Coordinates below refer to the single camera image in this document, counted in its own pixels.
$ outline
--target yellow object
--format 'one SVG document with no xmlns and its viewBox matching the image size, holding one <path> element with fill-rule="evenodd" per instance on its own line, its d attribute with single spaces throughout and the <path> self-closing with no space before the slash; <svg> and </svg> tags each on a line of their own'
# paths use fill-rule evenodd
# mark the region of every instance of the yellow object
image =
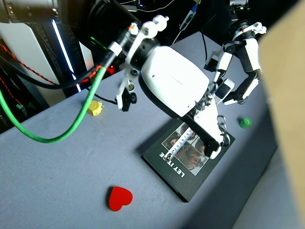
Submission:
<svg viewBox="0 0 305 229">
<path fill-rule="evenodd" d="M 102 102 L 92 100 L 88 108 L 88 112 L 93 116 L 99 115 L 102 112 L 102 104 Z"/>
</svg>

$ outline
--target green cable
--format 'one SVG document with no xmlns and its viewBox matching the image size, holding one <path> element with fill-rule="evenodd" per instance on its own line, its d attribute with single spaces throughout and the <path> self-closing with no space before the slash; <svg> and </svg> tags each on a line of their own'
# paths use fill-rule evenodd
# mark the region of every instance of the green cable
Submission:
<svg viewBox="0 0 305 229">
<path fill-rule="evenodd" d="M 96 74 L 95 80 L 92 84 L 92 87 L 90 89 L 90 92 L 81 108 L 81 111 L 79 112 L 79 114 L 77 115 L 76 119 L 74 120 L 73 124 L 70 126 L 70 128 L 64 132 L 62 135 L 55 137 L 55 138 L 51 138 L 51 139 L 46 139 L 46 138 L 42 138 L 39 136 L 36 136 L 35 134 L 31 133 L 30 131 L 28 131 L 27 129 L 25 129 L 15 118 L 15 116 L 13 115 L 13 113 L 10 111 L 8 105 L 5 102 L 5 99 L 2 95 L 2 92 L 0 90 L 0 105 L 2 106 L 4 112 L 6 113 L 6 115 L 8 116 L 8 118 L 10 119 L 10 121 L 16 126 L 17 129 L 19 129 L 24 135 L 26 135 L 27 137 L 37 141 L 37 142 L 41 142 L 41 143 L 54 143 L 54 142 L 58 142 L 61 141 L 63 139 L 65 139 L 66 137 L 68 137 L 70 134 L 73 133 L 73 131 L 79 126 L 79 124 L 81 123 L 81 121 L 83 120 L 83 118 L 86 115 L 86 112 L 88 110 L 88 107 L 94 97 L 94 94 L 96 93 L 99 84 L 101 82 L 101 80 L 103 79 L 103 76 L 105 75 L 106 69 L 104 67 L 102 67 Z"/>
</svg>

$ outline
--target led light strip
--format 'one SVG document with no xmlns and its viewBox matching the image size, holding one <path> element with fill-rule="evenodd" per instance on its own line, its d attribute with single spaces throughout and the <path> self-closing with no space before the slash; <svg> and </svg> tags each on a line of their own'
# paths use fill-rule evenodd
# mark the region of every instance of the led light strip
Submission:
<svg viewBox="0 0 305 229">
<path fill-rule="evenodd" d="M 74 72 L 74 70 L 72 68 L 72 65 L 71 65 L 71 62 L 70 62 L 70 59 L 68 57 L 67 51 L 65 49 L 65 46 L 63 45 L 63 42 L 62 42 L 62 39 L 61 39 L 61 35 L 60 35 L 59 31 L 58 31 L 57 25 L 56 25 L 54 20 L 52 20 L 52 25 L 53 25 L 53 28 L 55 30 L 55 33 L 56 33 L 57 39 L 59 41 L 59 44 L 61 45 L 61 50 L 63 52 L 63 55 L 65 56 L 66 62 L 68 64 L 68 67 L 71 70 L 71 72 Z M 77 87 L 77 90 L 80 92 L 81 91 L 80 86 L 77 84 L 76 87 Z"/>
<path fill-rule="evenodd" d="M 194 131 L 191 128 L 187 128 L 186 131 L 182 134 L 182 136 L 178 139 L 178 141 L 164 155 L 164 159 L 171 160 L 193 133 Z"/>
</svg>

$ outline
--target measuring tape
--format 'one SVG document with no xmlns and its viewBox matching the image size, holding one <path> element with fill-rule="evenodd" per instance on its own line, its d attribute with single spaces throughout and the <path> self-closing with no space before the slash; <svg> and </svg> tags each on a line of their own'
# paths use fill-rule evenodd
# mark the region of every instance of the measuring tape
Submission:
<svg viewBox="0 0 305 229">
<path fill-rule="evenodd" d="M 190 136 L 194 133 L 191 128 L 187 128 L 187 130 L 182 134 L 182 136 L 178 139 L 178 141 L 170 148 L 170 150 L 164 155 L 165 160 L 171 160 L 178 151 L 182 148 L 185 142 L 190 138 Z"/>
</svg>

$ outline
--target photo grid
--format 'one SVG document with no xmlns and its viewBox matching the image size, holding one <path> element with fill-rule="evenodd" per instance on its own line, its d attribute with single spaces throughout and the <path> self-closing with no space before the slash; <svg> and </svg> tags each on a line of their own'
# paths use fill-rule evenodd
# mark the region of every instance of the photo grid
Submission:
<svg viewBox="0 0 305 229">
<path fill-rule="evenodd" d="M 186 123 L 181 124 L 162 142 L 162 146 L 170 150 L 187 128 Z M 175 157 L 195 176 L 209 159 L 204 155 L 203 141 L 195 133 L 185 142 Z"/>
</svg>

